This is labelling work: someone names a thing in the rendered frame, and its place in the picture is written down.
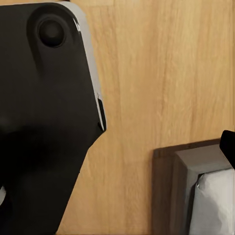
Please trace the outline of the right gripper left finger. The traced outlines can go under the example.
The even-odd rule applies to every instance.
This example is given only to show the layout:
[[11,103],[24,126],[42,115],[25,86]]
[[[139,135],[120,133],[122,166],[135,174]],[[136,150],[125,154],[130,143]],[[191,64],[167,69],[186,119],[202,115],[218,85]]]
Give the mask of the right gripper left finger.
[[0,136],[0,190],[25,150],[21,130]]

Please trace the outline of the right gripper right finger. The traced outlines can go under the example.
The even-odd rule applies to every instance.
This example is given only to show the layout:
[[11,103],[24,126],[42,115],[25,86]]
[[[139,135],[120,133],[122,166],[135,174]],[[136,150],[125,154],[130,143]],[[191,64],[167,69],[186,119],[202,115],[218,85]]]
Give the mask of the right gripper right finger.
[[235,132],[224,130],[219,147],[235,170]]

